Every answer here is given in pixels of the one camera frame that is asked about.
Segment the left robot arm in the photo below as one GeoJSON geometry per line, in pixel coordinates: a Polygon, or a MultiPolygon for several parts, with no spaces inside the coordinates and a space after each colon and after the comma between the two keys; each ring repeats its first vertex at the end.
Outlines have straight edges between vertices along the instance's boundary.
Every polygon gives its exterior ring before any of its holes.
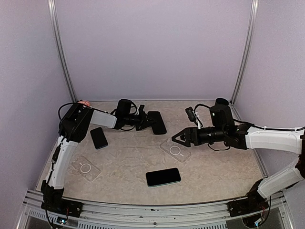
{"type": "Polygon", "coordinates": [[[133,102],[121,99],[117,108],[108,113],[82,102],[70,103],[70,108],[59,120],[57,147],[51,159],[51,167],[41,185],[43,193],[42,209],[63,214],[71,202],[62,198],[64,178],[71,156],[78,144],[86,137],[90,125],[104,126],[121,130],[125,125],[134,126],[137,131],[154,127],[158,123],[159,113],[145,112],[140,105],[132,114],[133,102]]]}

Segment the teal-edged smartphone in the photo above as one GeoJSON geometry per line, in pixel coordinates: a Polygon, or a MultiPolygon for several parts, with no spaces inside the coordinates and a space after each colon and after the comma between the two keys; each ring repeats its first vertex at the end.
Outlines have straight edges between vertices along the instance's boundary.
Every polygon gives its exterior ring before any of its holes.
{"type": "Polygon", "coordinates": [[[176,167],[147,172],[145,176],[148,187],[157,187],[181,181],[179,170],[176,167]]]}

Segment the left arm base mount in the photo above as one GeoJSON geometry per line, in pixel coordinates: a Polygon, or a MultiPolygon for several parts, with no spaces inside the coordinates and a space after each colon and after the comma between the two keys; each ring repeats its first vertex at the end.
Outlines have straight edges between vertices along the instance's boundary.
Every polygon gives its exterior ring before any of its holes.
{"type": "Polygon", "coordinates": [[[78,201],[60,199],[55,201],[44,200],[41,208],[53,213],[62,214],[68,217],[79,218],[83,204],[78,201]]]}

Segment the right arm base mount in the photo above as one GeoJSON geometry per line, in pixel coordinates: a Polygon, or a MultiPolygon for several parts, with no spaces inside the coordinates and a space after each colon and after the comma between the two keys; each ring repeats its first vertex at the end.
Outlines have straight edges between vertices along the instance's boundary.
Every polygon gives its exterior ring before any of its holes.
{"type": "Polygon", "coordinates": [[[258,193],[258,186],[262,180],[260,179],[254,183],[246,193],[246,198],[227,203],[230,217],[245,215],[269,208],[267,199],[258,193]]]}

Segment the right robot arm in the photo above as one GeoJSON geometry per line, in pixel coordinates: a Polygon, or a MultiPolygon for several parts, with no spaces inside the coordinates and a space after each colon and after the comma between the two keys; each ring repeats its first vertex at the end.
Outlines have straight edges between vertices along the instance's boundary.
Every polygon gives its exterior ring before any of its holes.
{"type": "Polygon", "coordinates": [[[215,104],[209,108],[211,127],[188,127],[175,134],[172,141],[185,147],[223,142],[236,149],[271,149],[292,152],[298,157],[277,173],[257,181],[247,193],[244,208],[255,211],[272,194],[291,187],[305,178],[305,129],[278,129],[260,127],[241,121],[236,125],[231,108],[215,104]]]}

